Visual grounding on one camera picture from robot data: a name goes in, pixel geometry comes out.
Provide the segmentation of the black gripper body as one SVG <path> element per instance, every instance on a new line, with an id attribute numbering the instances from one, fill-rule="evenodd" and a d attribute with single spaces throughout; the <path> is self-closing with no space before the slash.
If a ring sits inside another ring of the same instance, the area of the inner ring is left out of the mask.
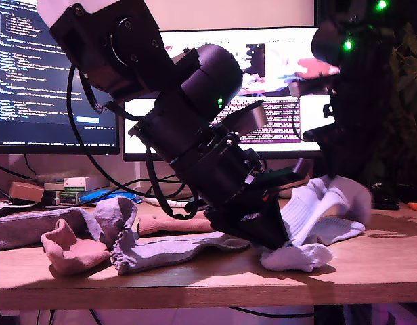
<path id="1" fill-rule="evenodd" d="M 309 171 L 309 161 L 302 158 L 293 166 L 265 171 L 258 155 L 251 149 L 243 151 L 231 133 L 218 143 L 189 149 L 170 166 L 209 206 L 221 211 L 257 210 L 268 202 L 267 195 L 303 180 Z"/>

